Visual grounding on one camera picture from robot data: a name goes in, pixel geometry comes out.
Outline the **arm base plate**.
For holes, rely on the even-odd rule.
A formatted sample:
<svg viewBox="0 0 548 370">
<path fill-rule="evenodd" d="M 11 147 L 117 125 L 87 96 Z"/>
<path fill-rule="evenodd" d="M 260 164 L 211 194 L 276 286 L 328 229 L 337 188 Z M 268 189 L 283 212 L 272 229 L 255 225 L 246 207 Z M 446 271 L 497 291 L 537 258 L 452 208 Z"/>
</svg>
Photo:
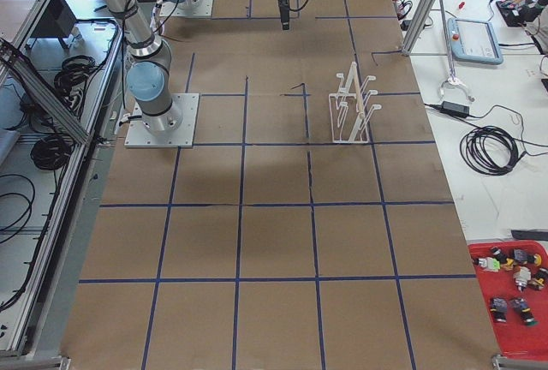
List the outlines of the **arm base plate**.
<svg viewBox="0 0 548 370">
<path fill-rule="evenodd" d="M 199 110 L 198 93 L 172 93 L 172 106 L 162 116 L 144 114 L 138 103 L 125 138 L 128 148 L 192 148 Z"/>
<path fill-rule="evenodd" d="M 214 0 L 179 0 L 174 16 L 194 19 L 211 18 Z"/>
</svg>

